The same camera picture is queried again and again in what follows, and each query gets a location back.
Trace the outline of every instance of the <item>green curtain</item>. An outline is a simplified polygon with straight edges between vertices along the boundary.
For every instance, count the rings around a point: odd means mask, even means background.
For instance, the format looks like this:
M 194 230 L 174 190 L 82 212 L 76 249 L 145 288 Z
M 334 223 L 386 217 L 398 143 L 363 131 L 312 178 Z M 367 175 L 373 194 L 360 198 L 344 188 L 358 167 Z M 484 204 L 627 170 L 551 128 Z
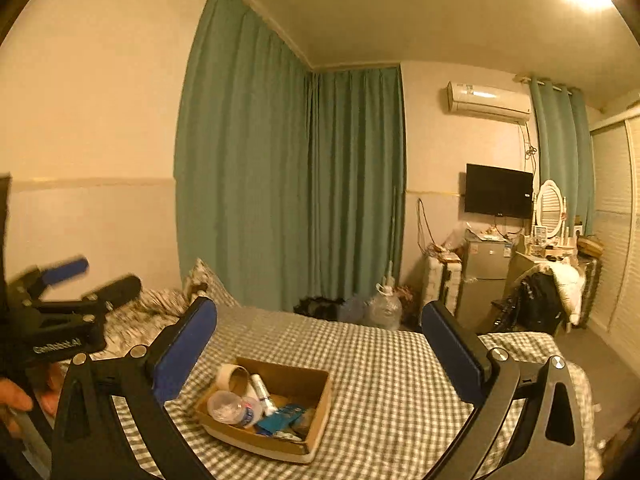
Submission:
M 582 92 L 533 77 L 531 97 L 540 145 L 540 183 L 551 179 L 566 197 L 567 225 L 580 216 L 586 234 L 593 231 L 593 155 L 587 110 Z
M 207 0 L 180 102 L 180 270 L 205 260 L 242 304 L 308 289 L 306 67 L 242 0 Z
M 399 68 L 313 74 L 242 0 L 208 0 L 178 117 L 180 270 L 243 304 L 372 293 L 400 266 Z
M 372 294 L 404 229 L 400 69 L 313 74 L 310 282 L 317 294 Z

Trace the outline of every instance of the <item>blue packet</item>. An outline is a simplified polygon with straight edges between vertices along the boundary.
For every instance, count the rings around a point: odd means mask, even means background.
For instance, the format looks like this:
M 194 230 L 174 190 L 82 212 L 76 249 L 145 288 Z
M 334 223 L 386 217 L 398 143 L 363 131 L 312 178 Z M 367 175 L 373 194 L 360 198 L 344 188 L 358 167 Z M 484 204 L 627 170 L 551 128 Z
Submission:
M 276 431 L 284 430 L 294 420 L 302 416 L 305 409 L 299 404 L 287 404 L 273 415 L 267 416 L 256 422 L 256 433 L 271 436 Z

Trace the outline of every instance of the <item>gray floor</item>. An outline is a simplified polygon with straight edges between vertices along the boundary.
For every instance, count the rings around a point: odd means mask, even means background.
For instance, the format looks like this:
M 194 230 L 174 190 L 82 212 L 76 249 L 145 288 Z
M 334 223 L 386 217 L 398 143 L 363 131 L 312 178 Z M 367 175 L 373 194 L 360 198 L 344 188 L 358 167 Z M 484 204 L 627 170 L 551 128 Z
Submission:
M 596 442 L 609 440 L 640 410 L 640 378 L 594 332 L 574 329 L 556 338 L 565 358 L 582 368 L 591 383 Z

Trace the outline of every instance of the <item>open box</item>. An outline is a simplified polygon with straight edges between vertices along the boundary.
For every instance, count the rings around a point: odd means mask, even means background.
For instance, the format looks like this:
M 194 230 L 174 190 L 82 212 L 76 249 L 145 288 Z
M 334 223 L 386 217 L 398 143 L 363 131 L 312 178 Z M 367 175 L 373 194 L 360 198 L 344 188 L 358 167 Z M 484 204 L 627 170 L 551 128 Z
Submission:
M 297 368 L 256 361 L 244 357 L 236 358 L 236 364 L 247 369 L 249 374 L 259 374 L 271 399 L 277 407 L 295 402 L 304 408 L 315 408 L 309 434 L 303 442 L 289 442 L 255 433 L 255 428 L 236 428 L 214 420 L 207 412 L 207 399 L 218 388 L 215 384 L 196 403 L 196 417 L 207 433 L 232 446 L 259 455 L 301 464 L 310 463 L 316 456 L 331 408 L 331 379 L 324 370 Z

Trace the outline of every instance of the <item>bed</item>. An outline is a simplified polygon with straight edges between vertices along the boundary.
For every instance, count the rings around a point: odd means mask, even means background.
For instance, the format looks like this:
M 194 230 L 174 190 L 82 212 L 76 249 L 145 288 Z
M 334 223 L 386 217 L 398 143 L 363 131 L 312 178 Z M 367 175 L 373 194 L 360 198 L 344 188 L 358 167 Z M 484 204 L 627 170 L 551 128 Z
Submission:
M 94 358 L 124 355 L 149 344 L 174 323 L 197 295 L 218 307 L 218 326 L 180 396 L 167 412 L 194 452 L 218 480 L 257 479 L 421 479 L 435 464 L 472 411 L 460 401 L 421 334 L 389 332 L 241 306 L 218 277 L 197 261 L 184 290 L 144 290 L 139 300 L 110 314 L 107 348 Z M 540 333 L 483 336 L 518 360 L 544 362 L 559 354 Z M 210 385 L 218 365 L 236 356 L 322 368 L 334 382 L 334 398 L 315 460 L 297 465 L 263 458 L 208 435 L 194 420 L 196 400 Z M 585 373 L 569 364 L 584 430 L 585 478 L 601 472 L 594 449 L 591 389 Z M 159 475 L 122 399 L 118 415 L 140 465 Z M 479 476 L 495 468 L 513 432 L 522 401 L 511 407 Z

